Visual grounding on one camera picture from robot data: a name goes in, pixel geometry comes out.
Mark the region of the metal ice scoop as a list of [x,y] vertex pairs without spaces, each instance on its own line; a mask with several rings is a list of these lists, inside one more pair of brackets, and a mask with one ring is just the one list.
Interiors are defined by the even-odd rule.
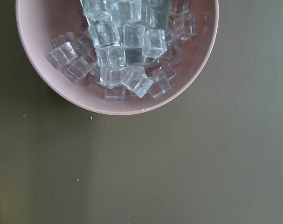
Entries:
[[89,25],[111,21],[117,28],[125,24],[166,29],[170,15],[169,0],[81,0]]

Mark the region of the pink ice bowl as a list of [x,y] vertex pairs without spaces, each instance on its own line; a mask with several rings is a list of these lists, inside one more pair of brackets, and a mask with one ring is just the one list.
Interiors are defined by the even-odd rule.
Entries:
[[197,34],[183,42],[183,61],[175,67],[179,79],[172,91],[153,99],[151,97],[124,101],[104,100],[104,89],[83,80],[72,83],[46,59],[52,50],[50,40],[72,31],[78,34],[87,25],[77,0],[18,0],[16,19],[23,48],[41,78],[60,96],[86,110],[108,115],[133,115],[159,108],[175,99],[200,74],[213,49],[219,22],[219,2],[193,0],[190,13],[196,17]]

